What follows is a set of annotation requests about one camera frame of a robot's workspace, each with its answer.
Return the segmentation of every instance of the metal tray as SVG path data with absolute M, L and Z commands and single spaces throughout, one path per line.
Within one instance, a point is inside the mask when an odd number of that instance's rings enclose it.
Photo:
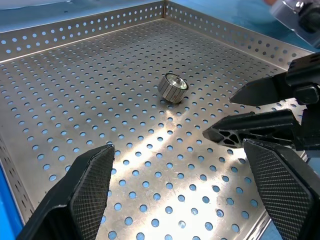
M 228 97 L 310 52 L 164 1 L 0 40 L 0 158 L 25 222 L 78 155 L 113 143 L 97 239 L 260 238 L 270 218 L 244 151 L 202 131 L 248 112 L 300 118 L 295 99 L 256 108 Z M 180 104 L 159 97 L 168 72 L 190 86 Z

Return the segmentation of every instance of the metal edge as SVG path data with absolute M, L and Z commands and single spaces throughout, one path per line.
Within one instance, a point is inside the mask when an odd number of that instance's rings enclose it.
M 25 224 L 35 209 L 26 192 L 23 182 L 17 174 L 14 163 L 10 160 L 10 154 L 8 152 L 6 153 L 7 148 L 2 139 L 3 138 L 0 135 L 0 167 L 3 169 L 5 180 L 8 183 L 8 187 L 10 189 L 16 209 L 20 215 L 20 219 L 22 223 Z
M 312 53 L 172 1 L 165 2 L 164 17 L 284 70 L 293 59 Z
M 271 218 L 265 210 L 258 221 L 252 226 L 250 233 L 248 233 L 244 240 L 259 240 L 264 234 L 265 230 L 271 223 Z
M 163 18 L 164 1 L 0 33 L 0 63 Z

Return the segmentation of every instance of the metal cylinder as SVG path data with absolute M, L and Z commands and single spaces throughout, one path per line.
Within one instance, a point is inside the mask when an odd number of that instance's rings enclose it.
M 173 73 L 167 73 L 158 85 L 161 96 L 171 103 L 180 103 L 188 89 L 188 84 Z

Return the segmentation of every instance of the black plastic bracket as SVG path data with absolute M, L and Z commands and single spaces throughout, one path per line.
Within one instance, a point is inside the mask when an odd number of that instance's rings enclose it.
M 298 138 L 300 128 L 290 110 L 280 110 L 226 116 L 202 134 L 206 139 L 229 148 L 243 148 L 244 139 L 256 139 L 302 150 Z

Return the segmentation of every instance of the blue surface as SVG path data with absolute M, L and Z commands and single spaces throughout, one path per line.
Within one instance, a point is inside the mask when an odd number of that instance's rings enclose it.
M 312 52 L 319 51 L 278 22 L 269 13 L 270 6 L 263 0 L 173 0 L 172 2 L 297 47 Z
M 0 189 L 0 239 L 14 240 L 23 225 L 1 167 Z
M 158 2 L 158 0 L 73 0 L 0 10 L 0 33 Z

